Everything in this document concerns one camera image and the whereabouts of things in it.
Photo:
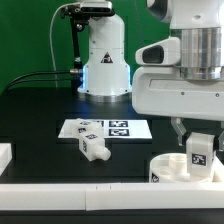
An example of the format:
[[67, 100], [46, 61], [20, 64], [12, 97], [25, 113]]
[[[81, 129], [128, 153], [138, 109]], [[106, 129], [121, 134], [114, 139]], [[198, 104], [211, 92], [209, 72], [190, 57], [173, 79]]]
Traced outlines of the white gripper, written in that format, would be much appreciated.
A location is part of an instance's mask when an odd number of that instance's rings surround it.
[[133, 76], [132, 105], [139, 114], [172, 117], [178, 144], [184, 146], [188, 132], [182, 118], [224, 121], [224, 79], [183, 79], [175, 67], [180, 53], [177, 37], [136, 51], [140, 67]]

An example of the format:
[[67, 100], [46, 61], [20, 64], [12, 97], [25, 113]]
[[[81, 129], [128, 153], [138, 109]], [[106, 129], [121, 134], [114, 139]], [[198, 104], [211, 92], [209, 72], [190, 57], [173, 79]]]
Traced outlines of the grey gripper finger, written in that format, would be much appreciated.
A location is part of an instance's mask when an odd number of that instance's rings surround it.
[[221, 125], [222, 132], [219, 135], [217, 140], [217, 150], [220, 152], [224, 152], [224, 121], [221, 121], [220, 125]]

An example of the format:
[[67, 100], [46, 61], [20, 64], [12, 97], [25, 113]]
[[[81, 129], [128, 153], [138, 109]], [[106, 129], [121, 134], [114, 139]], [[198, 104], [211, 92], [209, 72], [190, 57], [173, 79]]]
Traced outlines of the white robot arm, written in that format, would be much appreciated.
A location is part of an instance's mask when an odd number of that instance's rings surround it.
[[167, 116], [181, 144], [194, 136], [184, 118], [224, 122], [224, 0], [147, 0], [170, 36], [136, 52], [132, 104]]

